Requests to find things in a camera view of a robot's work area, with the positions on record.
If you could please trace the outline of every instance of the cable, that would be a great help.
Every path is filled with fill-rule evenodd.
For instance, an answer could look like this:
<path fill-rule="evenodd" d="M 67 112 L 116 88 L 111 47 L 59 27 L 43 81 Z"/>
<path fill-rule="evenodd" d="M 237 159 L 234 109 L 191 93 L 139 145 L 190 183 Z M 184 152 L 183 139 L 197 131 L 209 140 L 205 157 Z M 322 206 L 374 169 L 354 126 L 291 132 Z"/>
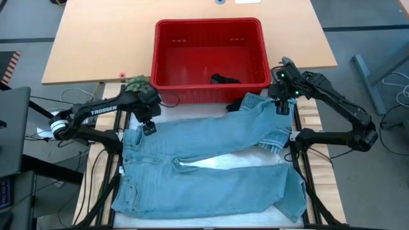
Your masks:
<path fill-rule="evenodd" d="M 30 97 L 32 98 L 37 98 L 37 99 L 42 99 L 42 100 L 49 100 L 51 102 L 61 102 L 61 103 L 66 103 L 66 104 L 70 104 L 70 105 L 75 105 L 72 102 L 63 102 L 62 100 L 54 100 L 54 99 L 50 99 L 50 98 L 44 98 L 44 97 L 40 97 L 40 96 L 33 96 L 31 95 Z"/>
<path fill-rule="evenodd" d="M 62 205 L 62 207 L 59 208 L 59 210 L 58 210 L 58 212 L 57 212 L 57 217 L 58 217 L 59 223 L 60 223 L 62 226 L 64 226 L 66 229 L 68 229 L 68 227 L 65 226 L 65 224 L 61 221 L 61 218 L 59 217 L 59 214 L 61 213 L 61 210 L 63 210 L 63 208 L 64 208 L 72 199 L 74 199 L 75 195 L 77 195 L 77 192 L 78 192 L 78 191 L 75 191 L 74 194 L 71 196 L 71 198 L 69 198 L 69 200 L 67 200 L 67 201 Z"/>
<path fill-rule="evenodd" d="M 324 153 L 322 153 L 322 152 L 320 152 L 320 151 L 318 151 L 318 150 L 316 150 L 316 149 L 314 149 L 314 148 L 311 148 L 311 147 L 310 147 L 309 149 L 310 149 L 310 150 L 313 150 L 313 151 L 315 151 L 316 153 L 320 154 L 321 156 L 325 157 L 325 158 L 331 163 L 331 165 L 334 166 L 333 163 L 332 163 L 331 158 L 327 157 Z"/>
<path fill-rule="evenodd" d="M 67 91 L 70 91 L 70 90 L 79 90 L 79 91 L 81 91 L 81 92 L 83 92 L 83 93 L 85 93 L 85 94 L 90 95 L 90 96 L 91 96 L 91 99 L 89 99 L 89 100 L 95 99 L 95 96 L 94 96 L 93 94 L 88 93 L 87 91 L 85 91 L 85 90 L 83 90 L 83 89 L 80 89 L 80 88 L 68 88 L 68 89 L 64 89 L 64 90 L 61 92 L 61 94 L 59 95 L 59 100 L 63 102 L 63 101 L 64 101 L 64 100 L 63 100 L 63 95 L 64 95 L 64 93 L 67 92 Z"/>
<path fill-rule="evenodd" d="M 381 122 L 379 123 L 379 126 L 380 126 L 380 128 L 379 128 L 379 139 L 381 140 L 382 146 L 383 146 L 386 150 L 388 150 L 389 152 L 391 152 L 391 153 L 393 153 L 393 154 L 395 154 L 395 155 L 402 156 L 402 157 L 409 157 L 409 154 L 398 153 L 398 152 L 395 152 L 395 151 L 390 150 L 390 148 L 388 148 L 388 147 L 386 146 L 386 144 L 383 142 L 383 139 L 382 139 L 382 130 L 383 130 L 383 124 L 384 124 L 383 121 L 385 120 L 385 118 L 386 118 L 386 116 L 388 115 L 388 113 L 390 113 L 392 110 L 394 110 L 394 109 L 396 109 L 396 108 L 398 108 L 398 107 L 402 107 L 402 105 L 393 106 L 392 108 L 390 108 L 390 109 L 385 113 L 385 115 L 383 115 L 382 120 L 381 120 Z"/>
<path fill-rule="evenodd" d="M 68 142 L 68 143 L 66 143 L 66 144 L 62 144 L 63 142 L 64 142 L 64 140 L 60 141 L 60 142 L 58 143 L 57 147 L 63 148 L 63 147 L 65 147 L 65 146 L 68 146 L 68 145 L 74 143 L 75 141 L 72 140 L 71 142 Z"/>
<path fill-rule="evenodd" d="M 318 151 L 318 150 L 316 150 L 316 149 L 314 149 L 314 148 L 311 148 L 311 147 L 310 147 L 309 149 L 310 149 L 310 150 L 313 150 L 315 153 L 318 153 L 318 154 L 320 154 L 321 156 L 325 157 L 325 158 L 331 163 L 331 165 L 334 166 L 333 163 L 332 163 L 332 160 L 331 160 L 332 157 L 331 157 L 331 158 L 330 158 L 330 157 L 327 157 L 325 154 L 323 154 L 322 152 L 320 152 L 320 151 Z M 284 160 L 287 161 L 287 162 L 292 162 L 292 160 L 288 160 L 288 159 L 287 159 L 287 156 L 289 156 L 289 155 L 291 155 L 291 154 L 292 154 L 292 153 L 287 153 L 287 154 L 285 154 L 285 155 L 284 155 Z M 298 160 L 299 158 L 300 158 L 300 152 L 298 151 L 298 152 L 295 153 L 295 159 Z"/>
<path fill-rule="evenodd" d="M 351 150 L 348 150 L 348 151 L 346 151 L 345 153 L 341 153 L 340 155 L 336 155 L 336 156 L 334 156 L 334 157 L 330 157 L 331 159 L 335 159 L 335 158 L 337 158 L 337 157 L 341 157 L 341 156 L 343 156 L 343 155 L 347 155 L 347 154 L 349 154 L 350 152 L 352 152 L 353 151 L 353 149 L 351 149 Z"/>
<path fill-rule="evenodd" d="M 89 183 L 89 196 L 88 196 L 88 206 L 87 206 L 87 213 L 89 213 L 89 204 L 91 202 L 91 193 L 92 193 L 92 177 L 94 174 L 94 168 L 96 166 L 96 162 L 98 161 L 98 158 L 100 157 L 100 155 L 105 151 L 105 149 L 101 150 L 101 152 L 96 156 L 96 159 L 94 161 L 94 164 L 92 165 L 92 169 L 91 169 L 91 181 Z"/>
<path fill-rule="evenodd" d="M 35 133 L 35 134 L 32 134 L 32 135 L 29 135 L 29 134 L 26 134 L 26 135 L 28 135 L 29 137 L 34 137 L 35 135 L 38 135 L 38 134 L 42 134 L 42 133 L 44 133 L 44 132 L 50 132 L 51 130 L 43 130 L 43 131 L 41 131 L 41 132 L 38 132 L 38 133 Z"/>
<path fill-rule="evenodd" d="M 79 157 L 79 158 L 78 158 L 78 166 L 77 166 L 77 169 L 76 169 L 76 170 L 78 170 L 83 164 L 85 164 L 85 163 L 87 162 L 87 160 L 85 160 L 82 164 L 80 164 L 80 162 L 81 162 L 81 156 L 82 156 L 83 154 L 85 154 L 85 152 L 87 152 L 87 151 L 89 151 L 89 148 L 88 148 L 86 151 L 84 151 L 84 152 L 79 151 L 79 152 L 78 152 L 78 156 L 74 156 L 74 157 Z M 74 158 L 74 157 L 70 157 L 70 158 L 65 159 L 65 160 L 62 160 L 62 161 L 60 161 L 60 162 L 64 162 L 64 161 L 66 161 L 66 160 L 70 160 L 70 159 L 72 159 L 72 158 Z M 57 214 L 58 221 L 59 221 L 59 223 L 60 223 L 62 226 L 64 226 L 65 228 L 67 228 L 67 227 L 66 227 L 66 226 L 63 224 L 63 222 L 61 221 L 61 219 L 60 219 L 60 217 L 59 217 L 59 213 L 60 213 L 61 210 L 75 197 L 76 194 L 77 194 L 77 192 L 75 192 L 75 193 L 73 194 L 73 196 L 72 196 L 71 198 L 69 198 L 69 200 L 67 200 L 67 202 L 66 202 L 65 204 L 63 204 L 62 207 L 60 207 L 60 209 L 58 210 L 58 214 Z"/>
<path fill-rule="evenodd" d="M 95 99 L 95 93 L 96 93 L 96 91 L 97 91 L 97 89 L 98 89 L 98 87 L 99 87 L 100 84 L 101 84 L 101 83 L 98 82 L 98 83 L 96 84 L 94 90 L 92 91 L 92 95 L 93 95 L 94 99 Z"/>
<path fill-rule="evenodd" d="M 77 215 L 77 217 L 76 217 L 75 220 L 74 220 L 74 225 L 77 223 L 77 220 L 78 220 L 78 218 L 79 218 L 79 215 L 81 215 L 82 208 L 84 207 L 85 191 L 87 191 L 87 169 L 86 169 L 86 168 L 85 168 L 85 171 L 84 171 L 84 192 L 83 192 L 83 195 L 82 195 L 81 207 L 79 208 L 78 215 Z"/>
<path fill-rule="evenodd" d="M 160 93 L 159 91 L 157 91 L 157 93 L 160 95 L 160 97 L 162 97 L 163 92 Z M 159 105 L 161 105 L 163 107 L 167 107 L 167 108 L 175 108 L 176 106 L 178 106 L 179 103 L 180 103 L 180 97 L 177 94 L 174 94 L 174 93 L 170 93 L 170 94 L 173 94 L 174 96 L 176 96 L 178 98 L 178 102 L 175 105 L 165 105 L 165 104 L 162 104 L 162 103 L 159 103 Z"/>
<path fill-rule="evenodd" d="M 81 167 L 82 165 L 84 165 L 86 162 L 87 162 L 87 161 L 85 160 L 83 163 L 80 164 L 79 167 Z M 17 202 L 14 202 L 14 204 L 13 204 L 13 206 L 10 208 L 10 210 L 11 210 L 12 208 L 14 208 L 16 205 L 18 205 L 20 202 L 22 202 L 25 198 L 27 198 L 27 197 L 29 197 L 29 196 L 32 196 L 35 192 L 40 191 L 41 189 L 47 188 L 48 186 L 51 186 L 51 185 L 53 185 L 53 184 L 55 184 L 55 183 L 58 183 L 58 182 L 59 182 L 59 181 L 55 181 L 55 182 L 49 183 L 48 185 L 44 185 L 43 187 L 34 190 L 34 191 L 31 192 L 30 194 L 25 195 L 23 198 L 19 199 Z"/>
<path fill-rule="evenodd" d="M 271 76 L 272 76 L 272 78 L 273 78 L 274 83 L 276 83 L 276 84 L 278 84 L 279 81 L 278 81 L 278 79 L 275 78 L 275 72 L 274 72 L 273 70 L 278 69 L 278 68 L 281 68 L 281 67 L 284 67 L 284 66 L 275 66 L 275 67 L 273 67 L 273 68 L 271 69 L 271 73 L 272 73 Z"/>
<path fill-rule="evenodd" d="M 409 80 L 409 77 L 408 77 L 407 75 L 403 74 L 403 73 L 400 73 L 400 72 L 392 72 L 389 76 L 391 76 L 392 74 L 398 74 L 398 75 L 400 75 L 400 76 L 402 76 L 402 77 L 405 77 L 406 79 Z M 403 90 L 396 95 L 396 102 L 397 102 L 399 105 L 402 105 L 403 107 L 409 108 L 409 105 L 405 105 L 404 103 L 402 103 L 401 101 L 399 101 L 399 96 L 400 96 L 400 95 L 403 95 L 405 98 L 409 98 L 409 84 L 408 84 L 408 85 L 403 85 L 403 84 L 395 84 L 395 83 L 385 82 L 385 79 L 386 79 L 386 78 L 382 79 L 382 83 L 383 83 L 383 84 L 388 85 L 388 86 L 399 86 L 399 87 L 403 87 Z"/>
<path fill-rule="evenodd" d="M 80 153 L 79 155 L 76 155 L 76 156 L 73 156 L 73 157 L 70 157 L 70 158 L 61 160 L 61 161 L 59 161 L 59 162 L 55 162 L 55 163 L 53 163 L 53 164 L 60 164 L 60 163 L 62 163 L 62 162 L 65 162 L 65 161 L 67 161 L 67 160 L 71 160 L 71 159 L 74 159 L 74 158 L 77 158 L 77 157 L 80 157 L 80 159 L 81 159 L 81 156 L 86 155 L 86 153 L 87 153 L 88 151 L 89 151 L 89 148 L 88 148 L 87 150 L 83 151 L 83 152 L 79 151 L 79 153 Z"/>
<path fill-rule="evenodd" d="M 53 142 L 52 142 L 52 146 L 51 146 L 49 152 L 47 153 L 47 158 L 50 156 L 50 153 L 51 153 L 52 149 L 54 149 L 54 146 L 55 146 L 55 145 L 56 145 L 56 142 L 53 141 Z"/>
<path fill-rule="evenodd" d="M 37 137 L 30 136 L 28 134 L 24 135 L 24 140 L 26 141 L 45 141 L 45 142 L 56 141 L 52 137 L 37 138 Z"/>

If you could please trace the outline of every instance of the metal table leg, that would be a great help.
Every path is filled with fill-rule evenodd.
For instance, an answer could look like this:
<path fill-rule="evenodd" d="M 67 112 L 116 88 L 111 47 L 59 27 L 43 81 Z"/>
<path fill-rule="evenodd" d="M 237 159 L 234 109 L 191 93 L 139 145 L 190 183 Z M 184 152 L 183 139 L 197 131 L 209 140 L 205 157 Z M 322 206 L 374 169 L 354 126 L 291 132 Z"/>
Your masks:
<path fill-rule="evenodd" d="M 23 154 L 21 161 L 21 172 L 31 170 L 37 175 L 54 178 L 59 181 L 69 182 L 76 185 L 80 185 L 82 183 L 83 174 L 80 172 Z"/>
<path fill-rule="evenodd" d="M 354 55 L 352 60 L 357 64 L 360 75 L 364 79 L 365 87 L 368 90 L 369 95 L 371 95 L 376 112 L 379 115 L 384 115 L 387 110 L 383 104 L 377 84 L 409 60 L 409 42 L 372 73 L 368 70 L 360 54 Z"/>

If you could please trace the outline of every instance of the small red object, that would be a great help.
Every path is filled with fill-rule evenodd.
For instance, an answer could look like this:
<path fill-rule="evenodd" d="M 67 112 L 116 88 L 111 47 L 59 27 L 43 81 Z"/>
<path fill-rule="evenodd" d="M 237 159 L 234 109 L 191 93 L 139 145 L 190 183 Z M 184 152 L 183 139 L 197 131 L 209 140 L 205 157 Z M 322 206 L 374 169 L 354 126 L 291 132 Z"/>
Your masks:
<path fill-rule="evenodd" d="M 215 73 L 241 84 L 210 84 Z M 271 82 L 255 18 L 161 20 L 156 25 L 151 84 L 167 104 L 231 103 Z"/>

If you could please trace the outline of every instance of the white label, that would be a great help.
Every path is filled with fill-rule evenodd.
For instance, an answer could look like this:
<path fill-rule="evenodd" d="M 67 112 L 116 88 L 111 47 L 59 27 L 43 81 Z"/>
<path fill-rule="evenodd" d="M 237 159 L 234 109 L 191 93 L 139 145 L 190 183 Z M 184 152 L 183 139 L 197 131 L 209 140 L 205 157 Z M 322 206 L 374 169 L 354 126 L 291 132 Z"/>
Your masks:
<path fill-rule="evenodd" d="M 125 170 L 123 170 L 122 166 L 120 166 L 119 171 L 120 171 L 121 176 L 125 175 Z"/>

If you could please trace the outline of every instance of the desk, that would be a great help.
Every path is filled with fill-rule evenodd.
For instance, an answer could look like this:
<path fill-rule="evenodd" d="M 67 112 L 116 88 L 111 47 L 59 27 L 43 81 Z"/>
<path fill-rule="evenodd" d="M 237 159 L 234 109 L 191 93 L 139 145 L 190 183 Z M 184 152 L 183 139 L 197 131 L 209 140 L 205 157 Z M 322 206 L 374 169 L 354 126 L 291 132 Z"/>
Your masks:
<path fill-rule="evenodd" d="M 406 16 L 409 18 L 409 0 L 398 0 L 397 2 L 399 3 L 401 9 L 403 9 L 405 12 Z"/>
<path fill-rule="evenodd" d="M 120 92 L 120 84 L 118 83 L 106 84 L 103 98 L 114 97 L 119 92 Z M 298 99 L 298 111 L 300 114 L 301 124 L 304 128 L 322 130 L 321 120 L 318 114 L 316 102 L 313 99 L 306 100 L 305 98 L 299 98 Z M 112 129 L 113 124 L 114 124 L 114 119 L 115 119 L 114 112 L 100 115 L 96 122 L 96 129 L 101 130 L 101 131 Z M 120 124 L 122 125 L 124 124 L 124 119 L 121 120 Z M 104 147 L 101 144 L 94 144 L 89 151 L 88 166 L 87 166 L 87 172 L 86 172 L 86 176 L 87 176 L 86 187 L 87 188 L 89 188 L 90 186 L 89 182 L 91 180 L 92 165 L 96 159 L 96 156 L 99 154 L 99 152 L 103 148 Z M 313 146 L 313 148 L 315 148 L 316 150 L 328 156 L 328 148 L 326 145 L 316 144 Z M 337 183 L 336 183 L 334 172 L 332 170 L 330 163 L 327 162 L 325 159 L 322 159 L 319 155 L 317 155 L 313 151 L 309 151 L 308 155 L 309 155 L 311 171 L 313 174 L 315 189 L 316 189 L 316 193 L 318 197 L 322 200 L 322 202 L 328 208 L 328 210 L 332 212 L 332 214 L 337 220 L 341 222 L 345 222 L 344 211 L 343 211 L 343 207 L 342 207 L 341 200 L 339 197 Z M 115 162 L 114 167 L 112 167 L 113 169 L 115 168 L 115 164 L 117 161 L 118 159 L 116 158 L 114 160 Z M 97 199 L 98 191 L 101 186 L 101 182 L 104 178 L 106 163 L 107 163 L 107 154 L 103 154 L 98 159 L 98 162 L 96 163 L 96 166 L 94 169 L 93 189 L 92 189 L 91 200 L 90 200 L 91 207 L 93 206 L 93 204 L 95 203 Z M 75 210 L 75 217 L 78 215 L 78 212 L 80 210 L 84 192 L 86 192 L 87 196 L 85 198 L 84 207 L 79 216 L 79 220 L 82 220 L 86 215 L 86 212 L 84 210 L 86 210 L 87 208 L 88 195 L 89 195 L 89 190 L 84 191 L 84 180 L 83 180 L 81 191 L 79 194 L 79 200 L 77 203 L 77 208 Z M 111 201 L 112 201 L 112 198 L 108 197 L 107 202 L 105 202 L 104 215 L 102 219 L 103 224 L 108 223 L 108 216 L 109 216 L 108 213 L 109 213 L 109 207 L 111 205 Z M 309 202 L 308 213 L 309 213 L 310 222 L 313 223 L 314 219 L 313 219 L 313 211 L 311 208 L 311 202 Z"/>
<path fill-rule="evenodd" d="M 233 17 L 261 21 L 269 63 L 287 56 L 299 68 L 337 66 L 308 0 L 68 1 L 42 84 L 119 81 L 121 72 L 150 75 L 159 20 Z"/>

